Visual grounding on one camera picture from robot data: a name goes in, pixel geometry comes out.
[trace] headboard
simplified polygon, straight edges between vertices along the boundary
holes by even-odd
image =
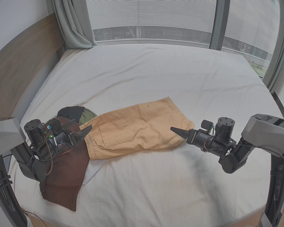
[[[26,87],[63,44],[53,13],[0,50],[0,117],[11,116]]]

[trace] gray-green curtain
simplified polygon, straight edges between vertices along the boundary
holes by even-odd
[[[66,48],[92,48],[97,45],[86,0],[52,0]]]

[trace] corrugated metal facade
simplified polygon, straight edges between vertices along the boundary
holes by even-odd
[[[136,26],[130,38],[117,39],[108,32],[101,37],[114,40],[97,41],[98,45],[117,43],[167,43],[208,48],[205,42],[149,37],[145,39],[143,26],[174,27],[211,33],[216,0],[87,0],[92,28]],[[279,28],[278,0],[231,0],[225,36],[273,53]],[[249,62],[268,67],[269,61],[258,55],[223,47],[223,51],[243,55]]]

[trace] mattress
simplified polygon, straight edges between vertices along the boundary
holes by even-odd
[[[281,113],[240,55],[177,45],[121,44],[68,50],[50,73],[21,126],[42,122],[65,106],[102,114],[169,96],[200,128],[203,119],[235,120],[238,141],[250,116]],[[270,154],[254,149],[227,174],[218,157],[181,143],[161,151],[107,159],[81,187],[72,212],[42,198],[39,182],[14,158],[9,174],[20,206],[55,226],[228,226],[265,206]]]

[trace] bed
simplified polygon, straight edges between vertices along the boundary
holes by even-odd
[[[65,106],[96,114],[169,96],[200,128],[230,117],[239,140],[250,116],[281,117],[263,82],[240,55],[164,44],[71,49],[49,74],[21,126],[46,122]],[[106,160],[81,187],[72,212],[42,198],[39,183],[23,176],[14,158],[9,174],[21,207],[55,226],[228,226],[265,206],[270,155],[255,149],[226,174],[218,157],[185,142]]]

